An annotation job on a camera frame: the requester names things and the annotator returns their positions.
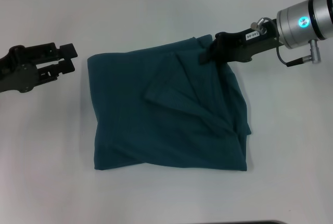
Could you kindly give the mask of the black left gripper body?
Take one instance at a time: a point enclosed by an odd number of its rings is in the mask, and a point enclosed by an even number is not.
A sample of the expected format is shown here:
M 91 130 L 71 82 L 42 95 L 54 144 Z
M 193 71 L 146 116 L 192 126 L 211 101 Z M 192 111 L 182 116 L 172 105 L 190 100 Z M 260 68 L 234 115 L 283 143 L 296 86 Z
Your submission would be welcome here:
M 24 47 L 12 47 L 1 58 L 1 92 L 16 90 L 20 93 L 34 87 L 55 81 L 59 76 L 56 65 L 37 68 L 38 64 L 62 59 L 60 49 L 54 43 Z

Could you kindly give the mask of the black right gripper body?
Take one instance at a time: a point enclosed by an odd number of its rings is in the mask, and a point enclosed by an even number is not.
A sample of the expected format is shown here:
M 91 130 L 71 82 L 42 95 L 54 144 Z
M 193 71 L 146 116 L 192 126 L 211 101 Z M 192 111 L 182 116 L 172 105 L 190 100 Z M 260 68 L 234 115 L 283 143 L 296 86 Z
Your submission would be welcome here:
M 275 26 L 265 24 L 263 27 L 266 29 L 264 34 L 253 29 L 238 33 L 217 33 L 207 48 L 207 61 L 249 62 L 254 55 L 283 45 L 276 39 L 278 33 Z

